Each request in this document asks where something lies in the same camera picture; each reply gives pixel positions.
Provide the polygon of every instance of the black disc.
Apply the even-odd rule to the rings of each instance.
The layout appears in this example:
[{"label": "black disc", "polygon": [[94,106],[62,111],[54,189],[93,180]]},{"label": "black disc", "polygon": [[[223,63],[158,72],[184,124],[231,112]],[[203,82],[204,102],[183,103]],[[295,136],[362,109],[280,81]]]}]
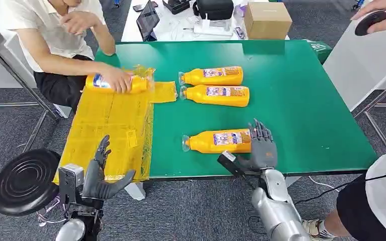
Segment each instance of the black disc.
[{"label": "black disc", "polygon": [[50,150],[25,152],[0,171],[0,213],[27,215],[43,208],[58,195],[52,183],[60,156]]},{"label": "black disc", "polygon": [[367,29],[379,22],[386,20],[386,12],[383,10],[375,11],[364,17],[360,23],[356,26],[354,33],[357,36],[367,35]]}]

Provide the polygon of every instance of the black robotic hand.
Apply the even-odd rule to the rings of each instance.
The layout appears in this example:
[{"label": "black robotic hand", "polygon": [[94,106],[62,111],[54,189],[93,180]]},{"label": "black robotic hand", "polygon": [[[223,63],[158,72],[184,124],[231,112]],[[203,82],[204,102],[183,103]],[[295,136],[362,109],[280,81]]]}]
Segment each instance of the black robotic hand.
[{"label": "black robotic hand", "polygon": [[255,127],[249,123],[251,133],[251,157],[238,157],[239,163],[250,170],[274,168],[277,165],[277,148],[271,131],[262,122],[254,119]]},{"label": "black robotic hand", "polygon": [[107,150],[110,145],[110,136],[106,135],[100,142],[95,153],[94,159],[89,162],[83,185],[82,198],[93,198],[106,200],[112,198],[116,193],[132,182],[135,170],[129,170],[125,177],[115,183],[108,183],[104,180],[104,168],[106,159],[111,150]]}]

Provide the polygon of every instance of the man's arm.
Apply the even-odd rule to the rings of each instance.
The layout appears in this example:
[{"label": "man's arm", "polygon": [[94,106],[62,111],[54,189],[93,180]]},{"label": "man's arm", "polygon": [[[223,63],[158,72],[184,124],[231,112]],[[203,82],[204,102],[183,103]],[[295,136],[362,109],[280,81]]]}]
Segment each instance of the man's arm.
[{"label": "man's arm", "polygon": [[107,25],[103,24],[99,17],[90,12],[73,11],[61,19],[61,23],[69,33],[82,34],[91,28],[99,46],[106,55],[113,55],[116,51],[115,39],[110,34]]},{"label": "man's arm", "polygon": [[24,47],[47,73],[62,75],[89,75],[101,73],[104,63],[70,59],[51,54],[47,43],[37,29],[16,30]]},{"label": "man's arm", "polygon": [[99,23],[95,27],[91,28],[91,30],[92,33],[94,33],[103,53],[109,56],[113,55],[116,52],[115,39],[110,34],[107,25]]},{"label": "man's arm", "polygon": [[131,90],[131,76],[119,68],[102,62],[70,59],[51,54],[47,43],[37,29],[15,30],[24,47],[47,73],[61,75],[90,75],[99,73],[117,92]]}]

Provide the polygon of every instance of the gray carpet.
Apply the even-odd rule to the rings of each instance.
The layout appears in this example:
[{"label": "gray carpet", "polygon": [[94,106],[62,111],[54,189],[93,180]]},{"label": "gray carpet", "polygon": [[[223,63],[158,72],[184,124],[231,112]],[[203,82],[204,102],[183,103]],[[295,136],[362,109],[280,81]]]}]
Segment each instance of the gray carpet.
[{"label": "gray carpet", "polygon": [[[119,9],[112,8],[111,0],[102,2],[109,28],[118,40],[122,35],[129,1],[122,2]],[[350,0],[286,0],[294,21],[290,37],[323,40],[335,45],[348,25],[352,4],[354,2]],[[307,19],[316,23],[308,24]],[[90,34],[87,41],[97,48]],[[22,89],[0,89],[0,102],[9,100],[32,99]],[[0,109],[0,168],[21,153],[23,147],[17,146],[26,142],[34,127],[26,120],[37,120],[40,113],[39,107]],[[372,114],[386,133],[386,109],[375,109]],[[33,148],[47,147],[61,153],[71,121],[72,118],[69,118],[55,123],[47,118]],[[385,153],[370,124],[363,118],[358,123],[378,154]],[[355,176],[314,178],[339,185]],[[251,191],[239,179],[153,182],[145,183],[145,189],[145,200],[135,201],[126,192],[121,192],[105,204],[105,229],[101,240],[268,240],[266,235],[254,232],[262,232],[259,222],[251,222],[251,228],[247,225],[248,217],[256,213],[250,204]],[[288,190],[296,201],[313,197],[327,188],[303,177]],[[297,208],[305,219],[324,217],[335,207],[336,196],[336,192],[332,192]],[[7,217],[0,214],[0,240],[53,240],[59,227],[57,224],[38,227],[34,215]]]}]

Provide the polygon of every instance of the black bag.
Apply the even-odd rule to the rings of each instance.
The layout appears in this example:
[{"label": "black bag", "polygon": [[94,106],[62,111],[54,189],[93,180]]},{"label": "black bag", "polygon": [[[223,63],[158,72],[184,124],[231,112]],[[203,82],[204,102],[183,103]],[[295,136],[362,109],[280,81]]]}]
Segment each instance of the black bag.
[{"label": "black bag", "polygon": [[232,0],[196,0],[193,4],[193,12],[196,16],[208,20],[226,20],[233,15]]}]

